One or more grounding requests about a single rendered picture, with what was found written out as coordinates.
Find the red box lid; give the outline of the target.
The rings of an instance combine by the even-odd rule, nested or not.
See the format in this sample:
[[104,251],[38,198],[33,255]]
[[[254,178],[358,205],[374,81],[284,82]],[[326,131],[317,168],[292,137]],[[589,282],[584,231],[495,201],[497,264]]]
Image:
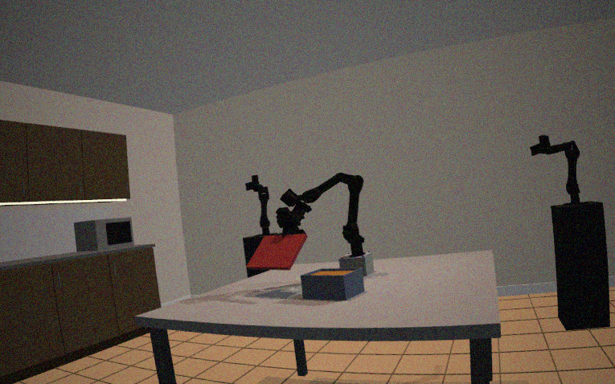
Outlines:
[[265,236],[247,264],[247,269],[290,270],[306,234]]

